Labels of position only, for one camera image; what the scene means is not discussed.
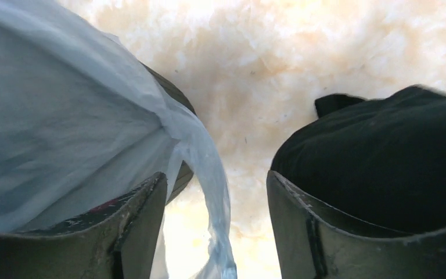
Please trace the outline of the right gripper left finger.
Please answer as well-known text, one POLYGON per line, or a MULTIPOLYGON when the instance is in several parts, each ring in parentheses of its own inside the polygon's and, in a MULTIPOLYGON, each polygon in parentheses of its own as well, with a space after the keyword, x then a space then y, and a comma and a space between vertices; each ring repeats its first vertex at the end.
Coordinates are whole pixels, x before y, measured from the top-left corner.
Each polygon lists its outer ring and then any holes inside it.
POLYGON ((156 173, 52 227, 0 233, 0 278, 149 278, 166 192, 156 173))

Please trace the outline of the light blue plastic trash bag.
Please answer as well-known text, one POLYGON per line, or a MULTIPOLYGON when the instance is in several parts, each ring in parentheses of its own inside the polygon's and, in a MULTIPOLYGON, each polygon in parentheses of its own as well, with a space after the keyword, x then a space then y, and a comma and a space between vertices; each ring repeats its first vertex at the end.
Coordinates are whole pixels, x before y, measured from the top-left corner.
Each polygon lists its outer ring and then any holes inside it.
MULTIPOLYGON (((0 233, 52 227, 156 173, 166 205, 183 161, 209 216, 196 277, 236 278, 226 175, 197 116, 115 36, 57 2, 0 1, 0 233)), ((168 276, 161 225, 149 278, 168 276)))

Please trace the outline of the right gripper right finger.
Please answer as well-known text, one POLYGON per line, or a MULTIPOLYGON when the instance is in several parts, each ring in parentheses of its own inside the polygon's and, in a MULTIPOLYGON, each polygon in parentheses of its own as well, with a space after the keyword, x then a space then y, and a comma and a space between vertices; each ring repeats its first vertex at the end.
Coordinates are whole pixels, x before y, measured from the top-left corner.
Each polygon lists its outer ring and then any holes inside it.
POLYGON ((369 224, 275 171, 267 195, 283 278, 446 278, 446 228, 407 234, 369 224))

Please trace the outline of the black plastic trash bin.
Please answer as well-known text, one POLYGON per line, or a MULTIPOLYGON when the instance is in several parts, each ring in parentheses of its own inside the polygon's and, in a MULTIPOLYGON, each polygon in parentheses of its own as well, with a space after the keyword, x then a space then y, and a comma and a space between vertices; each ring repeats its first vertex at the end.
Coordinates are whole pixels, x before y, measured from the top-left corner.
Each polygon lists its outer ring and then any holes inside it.
MULTIPOLYGON (((172 82, 156 73, 153 69, 142 63, 146 70, 154 77, 154 79, 161 85, 161 87, 165 90, 165 92, 173 99, 178 101, 181 105, 184 105, 187 109, 189 109, 193 114, 196 114, 194 107, 190 103, 189 99, 184 95, 184 93, 179 90, 172 82)), ((174 183, 174 187, 172 189, 172 193, 169 196, 167 203, 173 201, 187 186, 189 181, 193 177, 193 171, 190 167, 182 162, 177 179, 174 183)))

